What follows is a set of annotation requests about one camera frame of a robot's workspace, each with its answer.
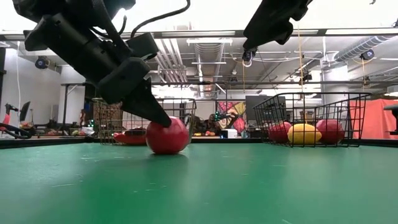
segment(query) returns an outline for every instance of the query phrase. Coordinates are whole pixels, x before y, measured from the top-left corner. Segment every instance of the red ball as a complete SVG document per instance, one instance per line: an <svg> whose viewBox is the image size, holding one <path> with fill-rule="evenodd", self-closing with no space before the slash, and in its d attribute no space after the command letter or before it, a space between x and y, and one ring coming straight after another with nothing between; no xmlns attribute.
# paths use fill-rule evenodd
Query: red ball
<svg viewBox="0 0 398 224"><path fill-rule="evenodd" d="M155 154L177 154L189 143L189 132L182 121L170 117L172 124L168 128L151 122L147 127L147 145Z"/></svg>
<svg viewBox="0 0 398 224"><path fill-rule="evenodd" d="M289 141L287 133L291 127L289 122L273 125L268 129L268 137L276 143L287 143Z"/></svg>
<svg viewBox="0 0 398 224"><path fill-rule="evenodd" d="M317 123L317 129L322 134L320 142L325 144L336 144L344 139L343 126L336 119L322 119Z"/></svg>

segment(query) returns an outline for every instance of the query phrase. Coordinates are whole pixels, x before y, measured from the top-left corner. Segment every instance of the cable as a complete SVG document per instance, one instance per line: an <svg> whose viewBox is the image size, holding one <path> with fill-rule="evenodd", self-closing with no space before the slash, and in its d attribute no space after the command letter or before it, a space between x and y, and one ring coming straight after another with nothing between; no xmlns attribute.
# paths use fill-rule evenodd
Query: cable
<svg viewBox="0 0 398 224"><path fill-rule="evenodd" d="M242 60L242 65L243 65L244 67L246 67L246 68L249 68L249 67L252 65L252 61L253 61L253 52L250 51L250 60L249 60L249 64L246 65L246 64L244 63L244 60Z"/></svg>
<svg viewBox="0 0 398 224"><path fill-rule="evenodd" d="M303 71L303 58L302 58L302 51L301 51L301 36L300 36L300 26L297 23L297 34L298 34L298 51L300 53L300 81L301 81L301 92L303 93L303 114L304 114L304 122L307 124L307 113L305 111L305 94L304 94L304 71Z"/></svg>
<svg viewBox="0 0 398 224"><path fill-rule="evenodd" d="M364 62L364 60L363 60L363 59L362 59L362 62L357 62L357 61L355 61L355 59L353 59L353 61L354 61L355 63L361 64L361 65L364 65L364 64L367 64L367 63L369 63L369 62L373 61L373 59L375 59L375 58L372 58L371 60L368 60L367 62Z"/></svg>
<svg viewBox="0 0 398 224"><path fill-rule="evenodd" d="M127 25L127 16L124 16L124 17L123 17L123 25L122 25L122 28L121 28L120 31L118 32L119 35L122 35L122 34L123 34L123 32L124 32L124 30L125 30L125 28L126 28L126 25ZM91 28L91 30L92 30L95 34L98 34L98 35L101 36L101 37L110 39L110 37L109 37L108 34L103 34L103 33L101 33L100 31L98 31L97 29L95 29L94 27Z"/></svg>
<svg viewBox="0 0 398 224"><path fill-rule="evenodd" d="M148 19L148 20L146 20L144 22L141 22L136 28L134 28L134 30L132 30L130 38L133 39L135 34L136 34L136 32L141 27L145 26L146 24L158 21L159 19L165 19L165 18L170 17L170 16L175 16L175 15L181 14L181 13L185 12L187 9L189 9L190 6L191 6L191 0L187 0L187 5L185 7L183 7L182 9L179 9L179 10L176 10L176 11L172 11L172 12L168 12L166 14L163 14L163 15L160 15L160 16L156 16L156 17L153 17L152 19Z"/></svg>
<svg viewBox="0 0 398 224"><path fill-rule="evenodd" d="M259 51L259 55L260 55L260 58L261 58L262 66L264 67L264 71L267 73L267 68L266 68L266 65L264 64L264 61L262 60L262 56L261 56L261 54L260 54L260 51ZM268 77L268 80L271 82L271 78L269 77L269 73L267 73L267 77ZM275 86L274 86L274 85L271 85L271 86L272 86L272 88L274 89L275 94L277 95L278 92L276 91Z"/></svg>
<svg viewBox="0 0 398 224"><path fill-rule="evenodd" d="M245 68L245 65L244 65L244 60L242 60L242 70L243 70L243 93L245 93L246 92L246 89L245 89L245 74L244 74L244 68Z"/></svg>
<svg viewBox="0 0 398 224"><path fill-rule="evenodd" d="M19 83L19 65L18 65L18 58L19 58L18 53L19 53L20 44L21 43L18 41L18 47L17 47L17 84L18 84L18 113L17 113L17 115L18 115L18 126L19 126L19 123L20 123L20 121L19 121L19 113L21 111L21 85Z"/></svg>
<svg viewBox="0 0 398 224"><path fill-rule="evenodd" d="M104 2L102 0L91 0L91 3L93 5L93 9L96 13L97 19L99 19L101 21L102 25L104 26L105 31L108 33L109 38L113 41L113 44L115 44L121 50L124 50L125 54L129 54L130 49L124 43L124 41L120 37L118 31L113 26L112 20L108 14L108 11L106 10Z"/></svg>

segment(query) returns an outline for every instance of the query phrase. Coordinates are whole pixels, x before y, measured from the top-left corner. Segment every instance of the rope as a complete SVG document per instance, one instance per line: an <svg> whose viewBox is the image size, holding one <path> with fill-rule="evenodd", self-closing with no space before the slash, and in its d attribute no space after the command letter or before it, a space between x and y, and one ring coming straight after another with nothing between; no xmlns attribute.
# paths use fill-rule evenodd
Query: rope
<svg viewBox="0 0 398 224"><path fill-rule="evenodd" d="M243 69L243 93L245 93L246 92L246 86L245 86L245 81L246 81L246 79L245 79L245 73L244 73L244 68L245 68L245 66L244 66L244 61L242 60L242 69Z"/></svg>
<svg viewBox="0 0 398 224"><path fill-rule="evenodd" d="M303 114L304 114L304 122L307 124L307 114L305 112L305 94L304 94L304 71L303 71L303 58L301 51L301 36L300 36L300 26L297 23L297 33L298 33L298 52L300 53L300 81L301 81L301 92L303 93Z"/></svg>

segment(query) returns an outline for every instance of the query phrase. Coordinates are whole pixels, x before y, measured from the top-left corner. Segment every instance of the person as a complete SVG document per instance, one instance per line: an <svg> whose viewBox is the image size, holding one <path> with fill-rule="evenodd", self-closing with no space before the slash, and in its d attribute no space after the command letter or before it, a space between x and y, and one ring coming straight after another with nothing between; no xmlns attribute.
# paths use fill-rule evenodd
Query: person
<svg viewBox="0 0 398 224"><path fill-rule="evenodd" d="M206 124L206 131L210 131L212 133L215 133L216 135L220 134L221 127L220 124L216 121L216 115L211 114L209 116L209 119L205 120Z"/></svg>
<svg viewBox="0 0 398 224"><path fill-rule="evenodd" d="M86 111L81 109L80 112L80 127L83 127L86 124Z"/></svg>

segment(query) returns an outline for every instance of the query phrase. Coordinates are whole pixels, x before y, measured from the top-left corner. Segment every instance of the yellow ball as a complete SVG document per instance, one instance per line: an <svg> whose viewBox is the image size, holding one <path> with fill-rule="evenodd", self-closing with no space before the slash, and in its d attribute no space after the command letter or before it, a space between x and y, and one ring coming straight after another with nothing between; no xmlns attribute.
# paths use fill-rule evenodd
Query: yellow ball
<svg viewBox="0 0 398 224"><path fill-rule="evenodd" d="M289 129L287 137L292 144L306 145L317 143L322 138L322 134L312 125L295 124Z"/></svg>

